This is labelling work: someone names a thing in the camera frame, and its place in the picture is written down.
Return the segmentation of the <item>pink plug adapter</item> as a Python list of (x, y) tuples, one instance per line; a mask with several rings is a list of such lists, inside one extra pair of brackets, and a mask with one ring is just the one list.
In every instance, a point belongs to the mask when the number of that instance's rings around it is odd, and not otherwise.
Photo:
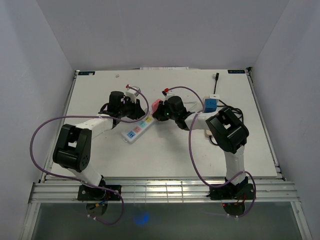
[(160, 105), (161, 102), (162, 102), (161, 99), (157, 99), (156, 101), (154, 101), (154, 102), (151, 104), (151, 109), (152, 109), (153, 112), (155, 112), (155, 111), (158, 109), (158, 107), (159, 107), (159, 105)]

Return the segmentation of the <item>white multicolour power strip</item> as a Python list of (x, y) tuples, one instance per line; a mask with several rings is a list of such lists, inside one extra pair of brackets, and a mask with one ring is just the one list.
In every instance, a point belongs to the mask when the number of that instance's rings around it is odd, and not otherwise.
[(121, 133), (122, 140), (125, 143), (133, 144), (137, 139), (139, 139), (144, 133), (147, 132), (156, 122), (152, 116), (152, 109), (148, 109), (148, 115), (144, 117), (139, 122), (136, 122), (129, 130), (123, 131)]

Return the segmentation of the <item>blue cube socket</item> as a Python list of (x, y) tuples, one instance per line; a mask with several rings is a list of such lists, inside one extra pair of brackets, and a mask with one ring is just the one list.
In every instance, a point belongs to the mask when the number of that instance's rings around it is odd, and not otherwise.
[(217, 110), (218, 100), (215, 98), (206, 98), (204, 100), (204, 113), (213, 113)]

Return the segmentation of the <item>white usb charger plug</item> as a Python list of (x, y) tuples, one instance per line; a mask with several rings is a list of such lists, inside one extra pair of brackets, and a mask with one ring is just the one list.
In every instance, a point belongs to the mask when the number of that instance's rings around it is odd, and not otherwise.
[(209, 98), (210, 98), (210, 99), (219, 100), (219, 99), (220, 99), (220, 96), (219, 96), (218, 94), (210, 94), (210, 95), (209, 95)]

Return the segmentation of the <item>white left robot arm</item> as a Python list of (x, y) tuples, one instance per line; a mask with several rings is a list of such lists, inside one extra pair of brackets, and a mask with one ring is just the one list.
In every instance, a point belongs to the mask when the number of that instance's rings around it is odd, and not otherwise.
[(106, 195), (103, 176), (90, 164), (92, 140), (100, 134), (114, 129), (122, 118), (137, 122), (146, 116), (138, 95), (137, 86), (127, 86), (126, 92), (112, 91), (109, 100), (95, 117), (76, 125), (64, 124), (53, 151), (53, 162), (74, 174), (76, 179), (86, 184), (88, 193), (100, 200)]

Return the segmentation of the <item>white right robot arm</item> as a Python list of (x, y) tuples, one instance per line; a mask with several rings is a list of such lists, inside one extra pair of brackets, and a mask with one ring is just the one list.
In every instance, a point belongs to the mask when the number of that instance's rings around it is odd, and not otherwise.
[[(188, 131), (188, 150), (192, 166), (199, 179), (211, 189), (222, 189), (237, 199), (244, 193), (248, 177), (244, 166), (244, 149), (249, 130), (228, 106), (215, 112), (191, 112), (186, 109), (179, 96), (157, 100), (152, 104), (152, 116), (159, 122), (174, 121), (184, 131)], [(204, 180), (197, 169), (192, 152), (192, 131), (210, 131), (218, 147), (223, 150), (226, 164), (225, 183), (211, 185)]]

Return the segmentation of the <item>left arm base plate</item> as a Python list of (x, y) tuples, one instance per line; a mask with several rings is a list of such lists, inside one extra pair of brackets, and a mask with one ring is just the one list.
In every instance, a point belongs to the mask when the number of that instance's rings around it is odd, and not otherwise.
[(120, 197), (113, 192), (81, 185), (77, 194), (78, 201), (119, 201)]

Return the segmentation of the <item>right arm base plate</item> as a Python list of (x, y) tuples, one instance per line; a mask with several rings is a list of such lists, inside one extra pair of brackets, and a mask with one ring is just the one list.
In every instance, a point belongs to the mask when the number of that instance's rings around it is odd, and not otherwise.
[(251, 183), (243, 186), (228, 184), (219, 188), (210, 187), (206, 197), (211, 200), (253, 200), (255, 193), (256, 191)]

